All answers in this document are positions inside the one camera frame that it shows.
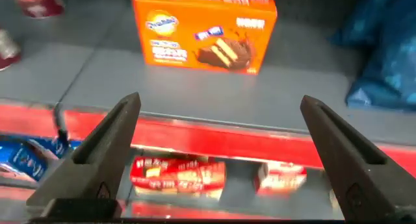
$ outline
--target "blue package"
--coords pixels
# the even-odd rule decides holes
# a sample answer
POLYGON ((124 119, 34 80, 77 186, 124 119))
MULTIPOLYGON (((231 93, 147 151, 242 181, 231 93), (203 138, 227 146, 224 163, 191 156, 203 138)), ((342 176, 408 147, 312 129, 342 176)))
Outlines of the blue package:
POLYGON ((0 141, 0 167, 13 172, 18 178, 39 181, 47 164, 22 143, 0 141))
POLYGON ((70 140, 70 148, 72 150, 76 150, 78 148, 78 146, 80 146, 82 144, 82 141, 79 140, 70 140))
POLYGON ((380 46, 347 95, 348 106, 416 110, 416 5, 396 0, 380 46))
POLYGON ((394 0, 361 0, 345 25, 331 38, 337 45, 374 46, 378 43, 385 13, 394 0))
POLYGON ((68 146, 62 143, 58 138, 48 139, 48 138, 37 138, 34 136, 22 136, 24 140, 27 140, 29 143, 33 144, 37 150, 42 152, 48 158, 60 159, 62 158, 68 146))

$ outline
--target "blue plastic bag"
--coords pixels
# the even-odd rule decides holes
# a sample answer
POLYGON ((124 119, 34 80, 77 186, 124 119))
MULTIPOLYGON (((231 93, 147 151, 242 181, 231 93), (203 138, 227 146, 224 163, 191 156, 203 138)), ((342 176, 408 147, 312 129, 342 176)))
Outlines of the blue plastic bag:
POLYGON ((416 110, 416 5, 396 0, 383 23, 380 46, 347 95, 348 106, 416 110))
POLYGON ((378 44, 382 22, 392 2, 393 0, 361 0, 344 27, 330 38, 331 42, 349 46, 378 44))

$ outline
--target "ovaltine logo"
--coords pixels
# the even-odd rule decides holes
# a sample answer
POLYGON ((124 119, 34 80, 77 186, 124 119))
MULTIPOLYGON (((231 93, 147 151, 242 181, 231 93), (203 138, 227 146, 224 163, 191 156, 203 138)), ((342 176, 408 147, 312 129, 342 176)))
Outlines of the ovaltine logo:
POLYGON ((156 10, 149 14, 146 27, 158 35, 170 36, 175 32, 178 23, 175 16, 162 10, 156 10))

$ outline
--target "chocolate wafer image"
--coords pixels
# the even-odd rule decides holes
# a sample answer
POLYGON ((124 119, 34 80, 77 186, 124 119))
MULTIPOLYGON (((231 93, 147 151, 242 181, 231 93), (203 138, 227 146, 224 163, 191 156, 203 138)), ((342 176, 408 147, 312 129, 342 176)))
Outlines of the chocolate wafer image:
POLYGON ((201 48, 198 51, 198 61, 237 71, 250 65, 253 55, 253 47, 248 41, 238 42, 236 40, 219 38, 214 45, 201 48))

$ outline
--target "red snack box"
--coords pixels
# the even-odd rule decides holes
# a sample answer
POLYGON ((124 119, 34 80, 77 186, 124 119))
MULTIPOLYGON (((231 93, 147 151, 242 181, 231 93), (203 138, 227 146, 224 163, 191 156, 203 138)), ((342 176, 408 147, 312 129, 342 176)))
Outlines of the red snack box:
POLYGON ((257 194, 272 195, 296 191, 306 181, 303 166, 287 162, 263 163, 254 180, 257 194))
POLYGON ((137 193, 189 193, 220 198, 225 186, 223 162, 136 157, 130 179, 137 193))
POLYGON ((274 0, 133 0, 147 64, 257 74, 274 0))

